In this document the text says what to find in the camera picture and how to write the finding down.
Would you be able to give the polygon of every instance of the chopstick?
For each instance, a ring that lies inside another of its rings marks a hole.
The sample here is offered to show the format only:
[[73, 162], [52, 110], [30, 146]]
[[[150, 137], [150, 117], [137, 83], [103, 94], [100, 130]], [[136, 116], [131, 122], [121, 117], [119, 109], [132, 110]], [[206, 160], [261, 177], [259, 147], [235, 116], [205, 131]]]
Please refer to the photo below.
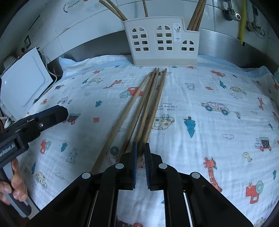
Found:
[[142, 0], [142, 3], [143, 3], [143, 8], [144, 8], [145, 17], [148, 17], [148, 13], [147, 13], [147, 8], [146, 8], [145, 0]]
[[148, 112], [149, 112], [149, 109], [150, 109], [150, 106], [151, 106], [151, 103], [152, 103], [153, 93], [154, 93], [154, 90], [155, 90], [155, 87], [156, 87], [159, 72], [160, 72], [160, 69], [158, 68], [156, 73], [155, 73], [155, 78], [152, 82], [152, 86], [151, 86], [151, 90], [150, 90], [150, 96], [149, 96], [149, 99], [147, 101], [143, 116], [141, 118], [141, 122], [140, 122], [140, 125], [139, 125], [139, 128], [138, 128], [138, 131], [137, 131], [137, 136], [135, 138], [135, 142], [137, 144], [140, 142], [140, 139], [141, 139], [141, 136], [142, 136], [142, 133], [143, 133], [143, 129], [144, 129], [144, 126], [145, 126], [147, 115], [148, 115]]
[[124, 21], [124, 19], [120, 16], [120, 14], [114, 9], [112, 8], [109, 4], [107, 4], [106, 2], [104, 2], [103, 0], [99, 0], [99, 3], [101, 3], [102, 5], [104, 5], [105, 7], [107, 7], [111, 12], [113, 12], [120, 20]]
[[159, 87], [158, 93], [157, 93], [156, 98], [155, 98], [155, 102], [154, 102], [154, 105], [153, 105], [153, 110], [152, 110], [148, 125], [145, 127], [144, 132], [143, 132], [142, 137], [141, 137], [141, 141], [140, 141], [139, 149], [138, 149], [137, 168], [140, 164], [140, 161], [141, 161], [141, 158], [142, 158], [142, 155], [143, 155], [143, 146], [144, 146], [145, 143], [147, 143], [150, 132], [151, 132], [151, 128], [152, 128], [152, 125], [153, 125], [153, 122], [154, 122], [154, 118], [155, 118], [157, 108], [158, 108], [158, 105], [159, 105], [159, 101], [160, 101], [160, 98], [161, 98], [163, 86], [164, 86], [164, 83], [165, 83], [166, 73], [167, 73], [167, 69], [165, 69], [164, 75], [161, 79], [160, 87]]
[[193, 26], [194, 26], [194, 23], [195, 23], [197, 14], [199, 13], [199, 9], [201, 8], [201, 5], [202, 5], [202, 3], [203, 3], [204, 1], [206, 1], [206, 0], [199, 0], [199, 1], [198, 1], [198, 4], [197, 4], [197, 6], [196, 6], [196, 8], [195, 8], [195, 11], [194, 11], [194, 13], [193, 13], [193, 16], [192, 16], [190, 22], [189, 22], [189, 25], [188, 25], [188, 27], [187, 27], [187, 30], [192, 30], [192, 29], [193, 29]]
[[133, 132], [134, 132], [135, 127], [136, 127], [136, 125], [137, 125], [137, 122], [138, 122], [138, 119], [139, 119], [139, 117], [140, 117], [141, 111], [142, 111], [143, 106], [144, 106], [144, 104], [145, 104], [145, 102], [146, 102], [146, 100], [147, 100], [147, 97], [148, 97], [148, 94], [149, 94], [149, 90], [150, 90], [150, 88], [151, 88], [151, 84], [152, 84], [153, 78], [154, 78], [154, 76], [155, 76], [155, 73], [156, 73], [156, 68], [155, 68], [154, 71], [152, 72], [152, 78], [151, 78], [151, 79], [149, 80], [149, 82], [148, 82], [148, 85], [147, 85], [147, 87], [146, 87], [146, 89], [145, 89], [145, 91], [144, 91], [144, 95], [143, 95], [143, 97], [142, 97], [142, 99], [141, 99], [141, 103], [140, 103], [140, 105], [139, 105], [139, 108], [138, 108], [138, 110], [137, 110], [137, 112], [136, 112], [136, 114], [135, 114], [134, 120], [133, 120], [133, 122], [132, 122], [132, 124], [131, 124], [130, 130], [129, 130], [129, 132], [128, 132], [128, 134], [127, 134], [125, 140], [124, 140], [124, 143], [122, 144], [122, 146], [121, 146], [121, 148], [120, 148], [120, 150], [119, 150], [118, 157], [117, 157], [117, 159], [116, 159], [116, 163], [119, 162], [121, 155], [125, 154], [125, 152], [126, 152], [128, 146], [129, 146], [130, 140], [131, 140], [131, 138], [132, 138]]
[[98, 173], [99, 168], [102, 165], [103, 159], [105, 158], [109, 147], [111, 146], [112, 142], [114, 141], [120, 126], [123, 124], [124, 120], [126, 119], [129, 111], [131, 110], [133, 104], [135, 103], [139, 93], [141, 92], [143, 86], [145, 85], [146, 81], [148, 80], [149, 76], [151, 73], [149, 73], [146, 78], [144, 79], [144, 81], [142, 82], [142, 84], [140, 85], [140, 87], [138, 88], [138, 90], [136, 91], [136, 93], [134, 94], [133, 98], [131, 99], [131, 101], [129, 102], [128, 106], [125, 107], [124, 111], [122, 112], [120, 118], [118, 119], [117, 123], [115, 124], [115, 126], [113, 127], [113, 129], [111, 130], [109, 137], [107, 139], [107, 141], [104, 144], [104, 147], [102, 148], [97, 160], [95, 161], [91, 173], [94, 175], [96, 173]]
[[203, 1], [202, 6], [199, 9], [199, 13], [197, 15], [197, 18], [195, 20], [195, 24], [194, 24], [193, 29], [192, 29], [193, 31], [198, 31], [199, 30], [199, 26], [201, 24], [201, 19], [203, 18], [203, 12], [205, 10], [205, 3], [206, 3], [206, 0]]
[[124, 16], [124, 14], [117, 8], [117, 6], [111, 0], [107, 0], [107, 2], [119, 13], [123, 20], [128, 20], [127, 17]]

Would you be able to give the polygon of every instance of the white plastic basket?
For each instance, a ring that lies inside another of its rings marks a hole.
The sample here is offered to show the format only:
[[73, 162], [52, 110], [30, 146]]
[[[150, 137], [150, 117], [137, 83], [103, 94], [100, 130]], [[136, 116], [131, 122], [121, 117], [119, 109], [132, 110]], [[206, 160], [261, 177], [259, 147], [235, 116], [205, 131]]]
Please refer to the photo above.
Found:
[[145, 17], [122, 23], [134, 65], [197, 64], [200, 32], [187, 31], [182, 17]]

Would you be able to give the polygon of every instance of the human hand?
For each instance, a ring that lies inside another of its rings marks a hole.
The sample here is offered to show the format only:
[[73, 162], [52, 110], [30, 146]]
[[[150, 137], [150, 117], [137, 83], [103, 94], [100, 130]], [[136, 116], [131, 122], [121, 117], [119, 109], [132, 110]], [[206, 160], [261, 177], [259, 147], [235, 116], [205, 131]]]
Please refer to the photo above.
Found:
[[[18, 161], [17, 159], [12, 160], [12, 169], [14, 171], [14, 176], [11, 179], [11, 185], [14, 188], [13, 196], [15, 199], [19, 200], [20, 202], [23, 202], [27, 199], [27, 188], [24, 184], [24, 181], [22, 179], [22, 176], [20, 174]], [[3, 195], [3, 193], [12, 193], [11, 186], [4, 181], [0, 181], [0, 201], [3, 203], [10, 205], [10, 202], [7, 200], [7, 198]]]

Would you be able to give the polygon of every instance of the label sticker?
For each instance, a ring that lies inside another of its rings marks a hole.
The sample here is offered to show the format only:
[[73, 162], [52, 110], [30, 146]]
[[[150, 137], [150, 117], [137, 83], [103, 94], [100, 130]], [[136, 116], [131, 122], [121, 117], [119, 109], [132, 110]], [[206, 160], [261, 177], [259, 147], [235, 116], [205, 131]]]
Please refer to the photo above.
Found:
[[181, 42], [181, 24], [174, 23], [173, 30], [174, 30], [174, 42]]

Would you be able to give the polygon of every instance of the yellow tube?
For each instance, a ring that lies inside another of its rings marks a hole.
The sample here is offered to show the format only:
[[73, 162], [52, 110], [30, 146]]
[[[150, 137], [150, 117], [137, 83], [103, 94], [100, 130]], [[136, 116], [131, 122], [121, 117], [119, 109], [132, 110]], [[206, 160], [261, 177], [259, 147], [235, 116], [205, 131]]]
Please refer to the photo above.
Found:
[[246, 24], [246, 0], [242, 0], [242, 12], [241, 12], [240, 31], [239, 31], [239, 39], [241, 45], [243, 45], [245, 24]]

